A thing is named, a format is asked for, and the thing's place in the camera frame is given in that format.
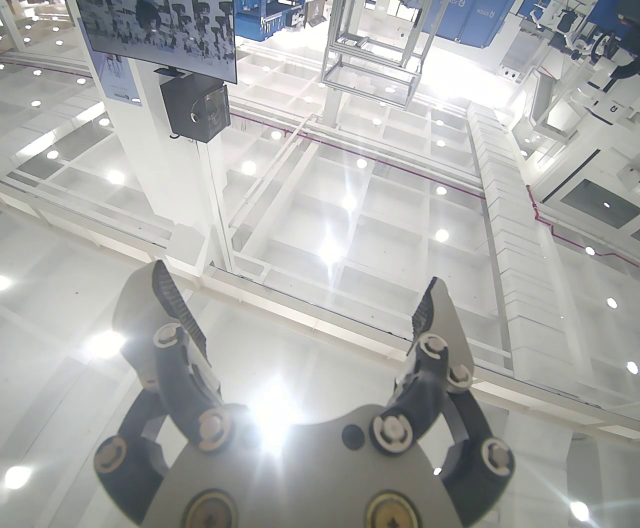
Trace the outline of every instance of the recessed ceiling light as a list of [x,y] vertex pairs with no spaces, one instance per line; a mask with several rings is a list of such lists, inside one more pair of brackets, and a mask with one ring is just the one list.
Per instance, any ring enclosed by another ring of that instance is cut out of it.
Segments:
[[11,281],[9,280],[9,278],[5,277],[4,275],[0,275],[0,291],[6,290],[7,288],[9,288],[9,286],[11,286]]
[[358,205],[358,200],[351,195],[346,195],[342,199],[342,206],[349,212],[352,212],[353,209],[356,208],[356,205]]
[[10,467],[4,474],[4,485],[10,490],[22,488],[29,480],[31,470],[24,466]]
[[438,242],[446,242],[449,240],[449,232],[446,229],[438,229],[436,231],[436,240]]
[[253,161],[245,161],[240,170],[247,176],[253,176],[255,174],[255,169],[256,167]]
[[109,171],[107,180],[109,180],[114,185],[122,185],[124,183],[124,174],[119,170]]
[[585,522],[589,520],[589,508],[583,502],[572,502],[569,505],[571,509],[571,513],[573,516],[580,522]]

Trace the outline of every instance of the television screen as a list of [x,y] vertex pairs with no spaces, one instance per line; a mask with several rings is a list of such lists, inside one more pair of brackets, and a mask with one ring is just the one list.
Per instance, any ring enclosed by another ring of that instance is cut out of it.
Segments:
[[91,47],[237,83],[231,1],[78,0]]

